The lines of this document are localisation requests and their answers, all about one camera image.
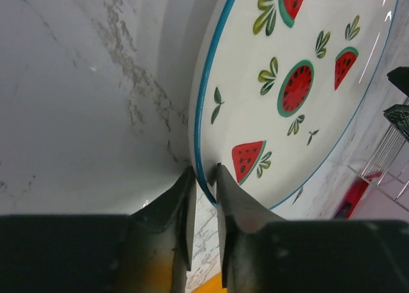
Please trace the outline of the metal wire dish rack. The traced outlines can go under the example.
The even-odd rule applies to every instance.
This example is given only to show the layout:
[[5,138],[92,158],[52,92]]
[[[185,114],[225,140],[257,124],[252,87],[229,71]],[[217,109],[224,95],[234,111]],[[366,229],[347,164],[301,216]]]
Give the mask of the metal wire dish rack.
[[[347,168],[392,203],[408,211],[408,206],[400,202],[400,199],[408,191],[408,179],[402,177],[402,174],[408,169],[408,163],[404,163],[402,169],[397,174],[390,171],[406,144],[408,144],[408,136],[391,123],[380,142],[375,146],[375,150],[370,158],[363,160],[362,165],[348,165]],[[397,194],[386,192],[385,187],[390,183],[397,183],[400,186]]]

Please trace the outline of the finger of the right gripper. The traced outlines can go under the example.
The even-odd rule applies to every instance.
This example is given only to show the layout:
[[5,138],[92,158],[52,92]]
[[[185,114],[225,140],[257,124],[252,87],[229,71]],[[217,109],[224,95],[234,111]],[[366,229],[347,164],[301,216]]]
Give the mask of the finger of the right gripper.
[[391,70],[387,77],[397,89],[409,96],[409,67],[397,67]]
[[395,104],[386,109],[383,115],[396,128],[408,132],[408,105]]

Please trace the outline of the white watermelon pattern plate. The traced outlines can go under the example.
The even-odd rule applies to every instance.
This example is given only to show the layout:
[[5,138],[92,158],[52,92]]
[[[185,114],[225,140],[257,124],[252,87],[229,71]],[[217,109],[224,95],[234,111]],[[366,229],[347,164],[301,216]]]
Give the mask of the white watermelon pattern plate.
[[190,155],[272,209],[325,162],[373,80],[401,0],[217,0],[192,81]]

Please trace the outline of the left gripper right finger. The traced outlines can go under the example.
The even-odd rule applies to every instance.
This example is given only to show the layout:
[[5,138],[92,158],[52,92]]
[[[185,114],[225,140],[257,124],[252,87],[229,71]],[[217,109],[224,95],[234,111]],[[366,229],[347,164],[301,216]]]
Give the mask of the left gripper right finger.
[[407,292],[408,224],[288,221],[215,170],[222,286],[228,292]]

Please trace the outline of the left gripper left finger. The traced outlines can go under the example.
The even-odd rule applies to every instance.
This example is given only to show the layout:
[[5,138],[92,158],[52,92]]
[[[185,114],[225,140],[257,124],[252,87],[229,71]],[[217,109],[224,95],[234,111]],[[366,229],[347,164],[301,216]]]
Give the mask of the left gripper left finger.
[[2,292],[183,292],[192,264],[192,167],[133,214],[4,215]]

